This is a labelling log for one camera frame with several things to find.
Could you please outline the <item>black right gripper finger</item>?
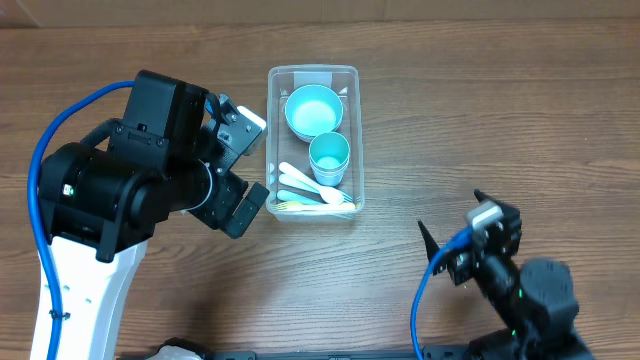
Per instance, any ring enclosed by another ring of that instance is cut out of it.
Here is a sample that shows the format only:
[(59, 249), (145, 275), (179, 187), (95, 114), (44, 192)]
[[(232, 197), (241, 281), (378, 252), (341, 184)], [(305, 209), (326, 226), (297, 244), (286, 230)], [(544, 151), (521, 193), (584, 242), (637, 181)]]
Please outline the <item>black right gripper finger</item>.
[(441, 264), (439, 264), (438, 262), (436, 262), (434, 260), (435, 256), (440, 251), (440, 247), (436, 243), (436, 241), (434, 240), (434, 238), (432, 237), (432, 235), (427, 230), (426, 226), (424, 225), (424, 223), (421, 220), (418, 221), (418, 227), (420, 229), (421, 236), (422, 236), (422, 238), (424, 240), (424, 243), (425, 243), (428, 264), (429, 265), (434, 265), (434, 270), (433, 270), (432, 274), (433, 275), (437, 275), (437, 274), (443, 272), (446, 269), (445, 265), (441, 265)]
[(473, 192), (473, 194), (474, 194), (474, 197), (476, 198), (476, 200), (477, 200), (479, 203), (482, 203), (482, 202), (485, 202), (485, 201), (490, 201), (490, 202), (493, 202), (493, 203), (496, 203), (496, 202), (497, 202), (497, 200), (496, 200), (496, 199), (494, 199), (492, 196), (490, 196), (490, 195), (488, 195), (488, 194), (486, 194), (486, 193), (482, 192), (482, 191), (481, 191), (481, 190), (479, 190), (479, 189), (475, 189), (475, 190), (474, 190), (474, 192)]

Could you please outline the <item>green plastic fork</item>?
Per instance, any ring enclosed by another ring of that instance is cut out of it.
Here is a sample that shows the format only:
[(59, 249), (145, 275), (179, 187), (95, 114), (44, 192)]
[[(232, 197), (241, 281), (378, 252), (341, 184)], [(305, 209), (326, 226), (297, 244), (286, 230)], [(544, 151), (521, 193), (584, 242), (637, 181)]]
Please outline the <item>green plastic fork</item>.
[(321, 205), (321, 202), (299, 195), (288, 190), (279, 190), (276, 197), (282, 202), (299, 202), (303, 205)]

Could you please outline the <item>yellow plastic fork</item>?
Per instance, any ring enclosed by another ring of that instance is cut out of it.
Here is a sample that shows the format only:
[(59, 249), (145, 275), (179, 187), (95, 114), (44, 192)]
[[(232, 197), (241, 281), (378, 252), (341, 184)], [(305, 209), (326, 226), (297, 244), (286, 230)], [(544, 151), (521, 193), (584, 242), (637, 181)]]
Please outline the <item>yellow plastic fork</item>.
[(304, 204), (298, 201), (281, 202), (272, 207), (274, 211), (280, 212), (297, 212), (297, 211), (353, 211), (356, 205), (351, 202), (343, 202), (341, 204)]

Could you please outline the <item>blue plastic fork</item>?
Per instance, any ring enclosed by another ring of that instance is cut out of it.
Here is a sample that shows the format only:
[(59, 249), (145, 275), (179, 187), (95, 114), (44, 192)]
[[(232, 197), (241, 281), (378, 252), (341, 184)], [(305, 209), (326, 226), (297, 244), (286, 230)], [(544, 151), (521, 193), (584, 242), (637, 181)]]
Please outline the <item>blue plastic fork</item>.
[[(297, 180), (296, 178), (294, 178), (293, 176), (288, 175), (288, 174), (280, 174), (279, 177), (278, 177), (278, 180), (279, 180), (279, 182), (281, 184), (289, 186), (289, 187), (293, 187), (293, 188), (296, 188), (296, 189), (300, 189), (300, 190), (304, 190), (304, 191), (307, 191), (307, 192), (315, 193), (315, 194), (318, 194), (318, 195), (321, 194), (321, 192), (318, 189), (316, 189), (315, 187), (307, 185), (304, 182), (302, 182), (300, 180)], [(353, 201), (353, 198), (350, 195), (347, 195), (345, 192), (343, 192), (341, 190), (335, 189), (334, 193), (335, 194), (340, 194), (342, 196), (343, 200), (346, 201), (346, 202), (352, 202)]]

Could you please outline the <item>white plastic spoon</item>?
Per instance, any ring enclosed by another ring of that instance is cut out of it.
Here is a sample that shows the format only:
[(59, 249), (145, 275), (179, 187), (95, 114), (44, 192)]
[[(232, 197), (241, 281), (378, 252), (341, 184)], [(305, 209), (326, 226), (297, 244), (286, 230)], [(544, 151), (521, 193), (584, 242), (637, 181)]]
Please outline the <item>white plastic spoon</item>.
[(280, 170), (281, 174), (291, 175), (297, 180), (300, 180), (305, 184), (313, 186), (316, 189), (318, 189), (321, 192), (319, 196), (327, 204), (341, 204), (345, 202), (340, 194), (334, 193), (335, 188), (320, 185), (319, 183), (309, 178), (307, 175), (302, 173), (300, 170), (298, 170), (296, 167), (294, 167), (288, 162), (281, 162), (278, 165), (278, 169)]

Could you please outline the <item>pink plastic cup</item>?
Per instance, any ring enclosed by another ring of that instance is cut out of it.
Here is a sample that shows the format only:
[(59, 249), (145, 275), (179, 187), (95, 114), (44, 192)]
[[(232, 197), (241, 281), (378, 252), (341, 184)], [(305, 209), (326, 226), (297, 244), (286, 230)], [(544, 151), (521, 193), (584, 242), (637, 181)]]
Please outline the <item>pink plastic cup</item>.
[(311, 169), (313, 171), (316, 181), (317, 181), (317, 178), (320, 178), (320, 177), (338, 177), (338, 176), (342, 177), (342, 180), (343, 180), (347, 167), (342, 166), (342, 167), (333, 168), (333, 169), (326, 169), (326, 168), (316, 167), (312, 165)]

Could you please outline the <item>green plastic cup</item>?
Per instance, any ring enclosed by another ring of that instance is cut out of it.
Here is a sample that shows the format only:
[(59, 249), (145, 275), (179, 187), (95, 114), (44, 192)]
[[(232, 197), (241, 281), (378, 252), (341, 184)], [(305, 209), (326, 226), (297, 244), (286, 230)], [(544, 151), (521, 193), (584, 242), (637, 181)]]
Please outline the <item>green plastic cup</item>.
[(350, 153), (349, 141), (337, 132), (321, 134), (315, 137), (309, 146), (310, 163), (326, 169), (346, 166)]

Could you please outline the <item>green plastic bowl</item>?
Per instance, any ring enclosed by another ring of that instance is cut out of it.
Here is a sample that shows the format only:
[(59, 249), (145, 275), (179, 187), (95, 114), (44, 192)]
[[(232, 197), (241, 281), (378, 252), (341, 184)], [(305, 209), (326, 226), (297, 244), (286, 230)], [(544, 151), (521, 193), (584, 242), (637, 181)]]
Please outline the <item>green plastic bowl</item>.
[(341, 121), (344, 115), (339, 95), (324, 85), (310, 84), (296, 89), (284, 106), (286, 121), (313, 119)]

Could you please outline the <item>blue plastic cup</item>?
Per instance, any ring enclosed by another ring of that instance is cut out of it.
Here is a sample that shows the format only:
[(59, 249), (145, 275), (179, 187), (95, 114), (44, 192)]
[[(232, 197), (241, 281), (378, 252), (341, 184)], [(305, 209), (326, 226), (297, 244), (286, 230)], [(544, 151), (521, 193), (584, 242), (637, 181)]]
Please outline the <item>blue plastic cup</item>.
[(320, 177), (317, 178), (317, 182), (320, 185), (323, 186), (331, 186), (331, 187), (335, 187), (338, 186), (342, 181), (342, 177), (338, 176), (338, 177)]

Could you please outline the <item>blue plastic bowl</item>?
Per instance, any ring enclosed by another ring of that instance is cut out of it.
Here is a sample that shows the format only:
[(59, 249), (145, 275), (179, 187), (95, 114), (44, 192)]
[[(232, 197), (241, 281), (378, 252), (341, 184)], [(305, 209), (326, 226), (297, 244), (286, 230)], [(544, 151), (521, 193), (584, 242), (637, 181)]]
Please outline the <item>blue plastic bowl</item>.
[(341, 121), (316, 121), (313, 119), (303, 119), (293, 122), (286, 121), (286, 125), (292, 132), (295, 131), (309, 136), (319, 136), (324, 133), (334, 132), (340, 127), (341, 124)]

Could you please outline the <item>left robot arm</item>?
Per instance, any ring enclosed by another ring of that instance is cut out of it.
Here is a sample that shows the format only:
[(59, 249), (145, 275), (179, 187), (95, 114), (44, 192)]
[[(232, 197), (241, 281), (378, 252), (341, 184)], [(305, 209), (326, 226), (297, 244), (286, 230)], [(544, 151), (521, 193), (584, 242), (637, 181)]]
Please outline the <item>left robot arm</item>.
[(66, 120), (60, 114), (34, 150), (27, 206), (41, 263), (35, 359), (112, 358), (157, 224), (183, 212), (237, 239), (268, 197), (232, 170), (266, 136), (259, 115), (148, 70), (126, 88), (121, 117), (49, 152)]

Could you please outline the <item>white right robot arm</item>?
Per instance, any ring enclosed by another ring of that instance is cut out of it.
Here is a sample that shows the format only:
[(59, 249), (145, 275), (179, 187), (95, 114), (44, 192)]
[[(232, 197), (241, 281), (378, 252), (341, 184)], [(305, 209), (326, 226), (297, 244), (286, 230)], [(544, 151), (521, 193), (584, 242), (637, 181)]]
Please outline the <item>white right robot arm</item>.
[[(574, 321), (579, 303), (568, 266), (534, 258), (517, 266), (512, 257), (522, 237), (520, 210), (476, 189), (477, 207), (466, 226), (445, 245), (436, 243), (423, 222), (428, 266), (414, 297), (410, 334), (416, 357), (424, 359), (591, 359)], [(421, 346), (417, 331), (420, 300), (430, 277), (448, 272), (458, 286), (475, 280), (506, 325), (468, 345)]]

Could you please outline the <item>clear plastic container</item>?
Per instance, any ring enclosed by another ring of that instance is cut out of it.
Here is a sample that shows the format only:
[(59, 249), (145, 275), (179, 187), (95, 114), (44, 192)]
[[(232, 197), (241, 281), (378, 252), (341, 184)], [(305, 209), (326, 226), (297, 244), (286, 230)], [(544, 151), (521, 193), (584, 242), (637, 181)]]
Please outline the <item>clear plastic container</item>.
[(281, 222), (352, 220), (364, 209), (359, 73), (347, 65), (270, 70), (268, 211)]

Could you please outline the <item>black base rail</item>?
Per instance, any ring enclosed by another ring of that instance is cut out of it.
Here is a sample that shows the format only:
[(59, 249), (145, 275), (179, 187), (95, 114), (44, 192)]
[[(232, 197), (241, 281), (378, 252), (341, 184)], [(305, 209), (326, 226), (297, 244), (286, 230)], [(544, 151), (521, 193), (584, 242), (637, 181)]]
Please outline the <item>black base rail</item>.
[[(465, 345), (435, 345), (422, 349), (424, 360), (523, 359), (520, 351), (509, 346), (480, 351)], [(259, 353), (254, 351), (211, 351), (197, 343), (181, 343), (174, 338), (152, 353), (126, 354), (117, 359), (206, 359), (206, 360), (417, 360), (412, 350), (328, 351)]]

